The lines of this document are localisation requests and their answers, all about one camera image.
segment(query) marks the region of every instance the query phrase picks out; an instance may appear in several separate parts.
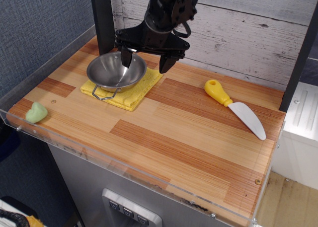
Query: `black metal pole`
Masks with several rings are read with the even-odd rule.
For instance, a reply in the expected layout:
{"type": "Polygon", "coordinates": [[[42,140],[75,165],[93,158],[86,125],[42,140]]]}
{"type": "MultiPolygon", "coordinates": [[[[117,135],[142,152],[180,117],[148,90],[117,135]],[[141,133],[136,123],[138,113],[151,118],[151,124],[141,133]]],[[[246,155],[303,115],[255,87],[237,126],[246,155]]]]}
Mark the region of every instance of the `black metal pole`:
{"type": "Polygon", "coordinates": [[[115,47],[115,27],[111,0],[91,0],[99,54],[105,54],[115,47]]]}
{"type": "Polygon", "coordinates": [[[295,63],[294,70],[292,75],[290,76],[288,85],[286,87],[285,94],[282,99],[282,103],[279,107],[279,110],[287,112],[290,102],[294,96],[297,84],[299,82],[302,71],[305,67],[309,52],[314,44],[315,37],[318,31],[318,2],[316,4],[316,8],[313,13],[313,17],[308,26],[308,30],[303,42],[303,45],[300,49],[298,58],[295,63]]]}

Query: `green sponge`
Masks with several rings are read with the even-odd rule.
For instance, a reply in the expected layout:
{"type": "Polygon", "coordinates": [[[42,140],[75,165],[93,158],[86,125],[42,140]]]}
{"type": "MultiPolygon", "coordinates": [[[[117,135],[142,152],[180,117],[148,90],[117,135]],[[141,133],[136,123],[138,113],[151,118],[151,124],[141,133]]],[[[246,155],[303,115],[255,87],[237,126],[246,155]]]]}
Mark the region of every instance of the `green sponge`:
{"type": "Polygon", "coordinates": [[[44,119],[47,114],[48,111],[42,104],[34,102],[31,109],[26,113],[25,119],[30,123],[36,123],[44,119]]]}

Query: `bowl handle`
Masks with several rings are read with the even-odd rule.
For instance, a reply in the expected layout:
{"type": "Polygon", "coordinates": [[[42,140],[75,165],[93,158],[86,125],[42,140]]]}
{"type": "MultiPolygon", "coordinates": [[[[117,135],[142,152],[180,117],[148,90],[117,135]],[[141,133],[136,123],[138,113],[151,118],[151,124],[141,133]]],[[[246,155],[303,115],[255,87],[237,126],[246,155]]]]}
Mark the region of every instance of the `bowl handle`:
{"type": "Polygon", "coordinates": [[[99,100],[112,99],[112,98],[115,97],[116,93],[121,90],[121,88],[117,88],[117,89],[115,90],[113,96],[105,97],[105,98],[100,98],[100,97],[98,97],[98,96],[95,94],[95,91],[96,91],[97,87],[98,87],[98,85],[95,85],[95,88],[94,88],[94,90],[93,90],[93,92],[92,92],[91,94],[92,94],[94,97],[96,97],[97,99],[99,99],[99,100]]]}

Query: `metal bowl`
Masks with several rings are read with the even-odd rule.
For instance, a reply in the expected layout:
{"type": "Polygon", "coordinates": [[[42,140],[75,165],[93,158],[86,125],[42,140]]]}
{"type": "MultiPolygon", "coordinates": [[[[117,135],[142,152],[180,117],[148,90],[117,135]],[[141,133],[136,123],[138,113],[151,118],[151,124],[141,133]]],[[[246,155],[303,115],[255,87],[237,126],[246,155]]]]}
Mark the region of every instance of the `metal bowl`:
{"type": "Polygon", "coordinates": [[[96,84],[92,95],[100,100],[114,98],[116,93],[131,89],[145,75],[145,61],[133,54],[129,68],[121,63],[120,52],[103,54],[95,58],[87,67],[88,78],[96,84]],[[113,96],[100,98],[95,94],[97,87],[113,92],[113,96]]]}

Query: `toy knife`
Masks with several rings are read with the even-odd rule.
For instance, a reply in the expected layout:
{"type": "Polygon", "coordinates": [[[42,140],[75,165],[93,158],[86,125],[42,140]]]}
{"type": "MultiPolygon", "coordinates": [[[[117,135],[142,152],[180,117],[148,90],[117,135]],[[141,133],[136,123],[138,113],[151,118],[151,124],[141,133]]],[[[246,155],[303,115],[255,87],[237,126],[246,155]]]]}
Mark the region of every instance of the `toy knife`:
{"type": "Polygon", "coordinates": [[[263,125],[255,113],[246,104],[240,102],[233,103],[217,80],[208,80],[204,85],[204,90],[217,102],[225,107],[229,107],[259,139],[266,139],[263,125]]]}

